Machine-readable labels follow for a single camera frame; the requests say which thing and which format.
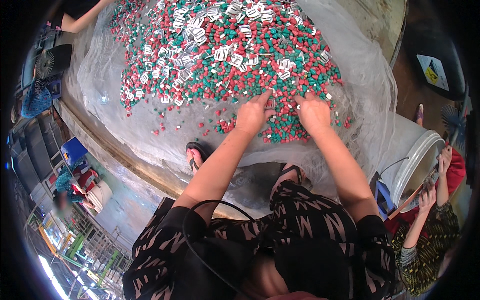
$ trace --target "wrist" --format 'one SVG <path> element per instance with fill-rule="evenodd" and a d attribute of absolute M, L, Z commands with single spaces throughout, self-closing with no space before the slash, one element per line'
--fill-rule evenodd
<path fill-rule="evenodd" d="M 242 129 L 241 127 L 235 127 L 231 132 L 234 132 L 235 134 L 243 136 L 244 138 L 248 139 L 249 142 L 256 135 L 256 133 L 251 133 L 249 131 Z"/>
<path fill-rule="evenodd" d="M 326 136 L 326 135 L 329 135 L 329 134 L 335 134 L 335 131 L 333 130 L 333 128 L 328 125 L 328 126 L 325 126 L 325 125 L 319 125 L 311 130 L 308 131 L 309 135 L 312 136 L 312 138 L 315 140 L 315 142 L 319 142 L 322 139 L 322 137 Z"/>

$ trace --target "hand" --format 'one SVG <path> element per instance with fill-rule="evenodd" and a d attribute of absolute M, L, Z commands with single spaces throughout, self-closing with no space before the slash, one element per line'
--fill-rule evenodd
<path fill-rule="evenodd" d="M 91 209 L 95 209 L 95 205 L 93 203 L 91 203 L 89 200 L 84 200 L 83 203 L 86 207 L 89 207 Z"/>
<path fill-rule="evenodd" d="M 421 192 L 419 196 L 419 214 L 427 213 L 430 211 L 430 208 L 433 206 L 437 200 L 437 191 L 435 190 L 434 185 L 428 185 L 427 191 L 425 189 Z"/>
<path fill-rule="evenodd" d="M 295 111 L 300 117 L 300 123 L 310 135 L 323 128 L 331 128 L 330 108 L 326 101 L 310 92 L 305 93 L 305 98 L 295 96 L 294 100 L 300 104 L 300 109 L 295 107 Z"/>
<path fill-rule="evenodd" d="M 437 156 L 438 160 L 438 174 L 445 176 L 447 174 L 448 167 L 452 162 L 452 146 L 447 145 L 442 149 L 442 153 Z"/>
<path fill-rule="evenodd" d="M 275 114 L 273 109 L 265 110 L 265 103 L 272 92 L 273 90 L 267 90 L 260 96 L 254 96 L 250 101 L 241 105 L 237 115 L 236 130 L 241 130 L 252 136 L 260 131 L 265 121 Z"/>

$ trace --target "black container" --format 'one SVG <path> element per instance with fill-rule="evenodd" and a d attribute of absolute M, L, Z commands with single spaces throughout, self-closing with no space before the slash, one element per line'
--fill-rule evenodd
<path fill-rule="evenodd" d="M 431 19 L 407 24 L 403 46 L 418 79 L 439 95 L 465 98 L 465 77 L 452 39 Z"/>

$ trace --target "person sitting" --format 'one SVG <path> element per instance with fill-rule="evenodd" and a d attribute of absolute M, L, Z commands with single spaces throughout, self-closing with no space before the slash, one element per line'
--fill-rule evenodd
<path fill-rule="evenodd" d="M 71 165 L 71 169 L 73 169 L 72 173 L 74 175 L 81 174 L 80 170 L 77 169 L 81 164 L 83 164 L 83 159 L 80 158 Z M 84 195 L 87 191 L 83 193 L 80 191 L 81 189 L 78 189 L 79 193 L 75 193 L 75 189 L 72 187 L 72 179 L 74 179 L 73 182 L 76 181 L 68 171 L 67 167 L 62 167 L 59 176 L 57 177 L 57 181 L 55 182 L 56 190 L 53 192 L 53 204 L 55 207 L 58 210 L 63 211 L 68 206 L 72 205 L 73 202 L 78 202 L 89 208 L 95 208 L 95 205 L 87 200 Z"/>
<path fill-rule="evenodd" d="M 47 21 L 52 29 L 79 33 L 98 14 L 115 0 L 70 0 L 64 1 Z"/>
<path fill-rule="evenodd" d="M 264 111 L 271 95 L 240 107 L 236 127 L 208 159 L 199 144 L 187 144 L 193 178 L 176 201 L 160 203 L 134 243 L 123 276 L 126 299 L 380 300 L 390 293 L 394 251 L 375 199 L 332 129 L 326 101 L 310 92 L 295 97 L 296 113 L 325 157 L 341 204 L 302 187 L 305 172 L 286 164 L 272 188 L 271 214 L 212 219 L 217 203 L 190 211 L 222 199 L 245 149 L 275 113 Z"/>
<path fill-rule="evenodd" d="M 424 188 L 419 195 L 418 208 L 408 213 L 414 217 L 413 222 L 408 222 L 408 217 L 402 216 L 394 232 L 392 245 L 398 269 L 407 290 L 414 297 L 428 291 L 444 273 L 460 236 L 458 220 L 448 197 L 463 179 L 465 165 L 459 164 L 461 156 L 455 153 L 455 167 L 450 167 L 453 151 L 449 145 L 442 150 L 437 157 L 437 188 L 434 185 Z M 454 186 L 449 184 L 448 177 L 455 182 Z"/>

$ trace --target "fluorescent light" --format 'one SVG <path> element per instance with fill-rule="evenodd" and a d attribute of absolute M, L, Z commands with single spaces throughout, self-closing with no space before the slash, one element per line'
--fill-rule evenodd
<path fill-rule="evenodd" d="M 88 289 L 88 290 L 87 290 L 87 295 L 89 295 L 90 298 L 92 298 L 93 300 L 99 300 L 98 297 L 95 295 L 94 292 L 92 292 L 91 289 Z"/>
<path fill-rule="evenodd" d="M 68 300 L 68 296 L 67 294 L 65 294 L 65 291 L 62 289 L 60 283 L 58 282 L 58 280 L 55 278 L 55 276 L 53 275 L 53 271 L 52 269 L 50 268 L 50 266 L 48 265 L 48 262 L 47 260 L 43 257 L 43 256 L 38 256 L 38 259 L 40 260 L 41 264 L 42 264 L 42 267 L 43 269 L 45 270 L 45 273 L 47 274 L 48 278 L 50 279 L 50 281 L 52 282 L 52 285 L 53 287 L 57 290 L 58 294 L 60 295 L 60 297 L 63 299 L 63 300 Z"/>

